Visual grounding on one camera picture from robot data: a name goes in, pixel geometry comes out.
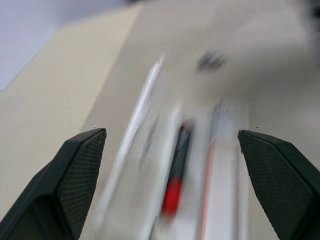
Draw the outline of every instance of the blurred object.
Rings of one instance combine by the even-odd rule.
[[[185,167],[193,124],[185,122],[180,127],[174,156],[167,181],[162,205],[162,214],[174,216],[177,213],[180,194],[183,188]]]
[[[238,133],[256,197],[280,240],[320,238],[320,172],[290,142]]]
[[[0,240],[77,240],[84,226],[105,140],[104,128],[67,140],[0,223]]]
[[[204,54],[198,61],[197,67],[201,69],[218,69],[227,61],[223,51],[213,51]]]

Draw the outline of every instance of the marker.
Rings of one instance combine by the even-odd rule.
[[[185,166],[192,128],[193,123],[191,121],[186,121],[180,127],[162,203],[161,213],[163,215],[173,217],[177,213],[180,194],[183,187]]]

